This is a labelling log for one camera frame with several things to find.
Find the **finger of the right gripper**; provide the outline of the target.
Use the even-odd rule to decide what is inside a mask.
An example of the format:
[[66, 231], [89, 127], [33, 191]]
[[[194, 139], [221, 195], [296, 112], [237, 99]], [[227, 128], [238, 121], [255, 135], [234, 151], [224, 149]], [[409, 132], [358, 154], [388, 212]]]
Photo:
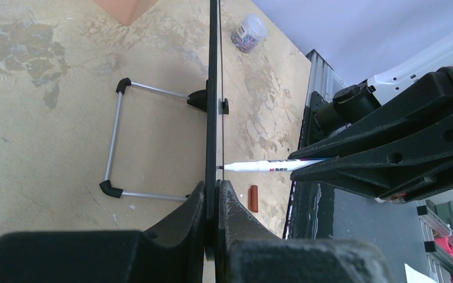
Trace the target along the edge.
[[421, 200], [453, 189], [453, 114], [416, 133], [292, 172], [368, 198]]
[[442, 67], [332, 137], [289, 155], [291, 159], [345, 157], [404, 138], [453, 108], [453, 67]]

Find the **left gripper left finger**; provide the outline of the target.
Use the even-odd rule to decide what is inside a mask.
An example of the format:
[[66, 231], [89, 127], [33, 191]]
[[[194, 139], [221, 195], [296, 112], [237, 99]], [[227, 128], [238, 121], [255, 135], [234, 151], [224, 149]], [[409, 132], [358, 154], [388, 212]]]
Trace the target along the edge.
[[201, 282], [205, 192], [145, 231], [14, 232], [0, 237], [0, 282]]

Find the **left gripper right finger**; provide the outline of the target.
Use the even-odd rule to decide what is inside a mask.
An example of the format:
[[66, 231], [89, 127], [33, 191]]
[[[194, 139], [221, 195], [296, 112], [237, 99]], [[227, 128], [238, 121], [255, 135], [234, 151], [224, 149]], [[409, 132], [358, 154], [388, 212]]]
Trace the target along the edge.
[[356, 240], [283, 240], [239, 201], [229, 180], [215, 192], [217, 282], [392, 282], [385, 257]]

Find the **red-brown marker cap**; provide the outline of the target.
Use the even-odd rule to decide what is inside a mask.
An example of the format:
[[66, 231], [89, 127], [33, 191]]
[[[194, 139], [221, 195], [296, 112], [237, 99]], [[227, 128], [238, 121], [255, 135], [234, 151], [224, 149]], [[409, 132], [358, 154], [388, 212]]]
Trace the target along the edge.
[[258, 213], [259, 211], [257, 185], [251, 185], [251, 187], [248, 190], [248, 209], [254, 213]]

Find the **white marker rainbow stripe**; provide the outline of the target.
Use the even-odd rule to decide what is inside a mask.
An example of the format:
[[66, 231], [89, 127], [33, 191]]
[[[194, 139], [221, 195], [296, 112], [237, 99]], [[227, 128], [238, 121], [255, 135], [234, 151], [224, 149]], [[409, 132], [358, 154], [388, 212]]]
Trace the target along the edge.
[[286, 159], [259, 160], [255, 162], [235, 162], [217, 166], [217, 169], [232, 172], [292, 172], [326, 159]]

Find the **small black-framed whiteboard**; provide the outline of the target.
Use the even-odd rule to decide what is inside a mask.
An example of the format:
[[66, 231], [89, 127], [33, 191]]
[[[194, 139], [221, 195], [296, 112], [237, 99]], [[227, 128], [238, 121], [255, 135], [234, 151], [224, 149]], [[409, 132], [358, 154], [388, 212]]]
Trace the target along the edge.
[[106, 166], [104, 180], [100, 183], [101, 191], [110, 197], [120, 198], [122, 196], [134, 196], [140, 198], [157, 198], [185, 200], [182, 197], [171, 197], [164, 195], [152, 195], [145, 193], [129, 192], [116, 188], [110, 181], [111, 169], [113, 165], [114, 152], [116, 148], [117, 133], [119, 128], [119, 118], [122, 109], [122, 98], [127, 87], [134, 86], [145, 88], [170, 96], [179, 97], [186, 100], [187, 104], [202, 110], [206, 113], [206, 153], [205, 153], [205, 211], [206, 211], [206, 230], [205, 230], [205, 256], [212, 261], [215, 256], [215, 229], [216, 224], [214, 214], [216, 212], [215, 193], [217, 184], [224, 178], [224, 173], [220, 168], [224, 163], [224, 127], [223, 115], [228, 114], [228, 100], [223, 95], [223, 56], [222, 56], [222, 32], [221, 32], [221, 4], [219, 1], [210, 1], [209, 16], [209, 66], [206, 87], [202, 91], [196, 91], [188, 96], [174, 93], [160, 88], [150, 87], [139, 84], [124, 78], [119, 81], [116, 87], [117, 108], [110, 143], [109, 157]]

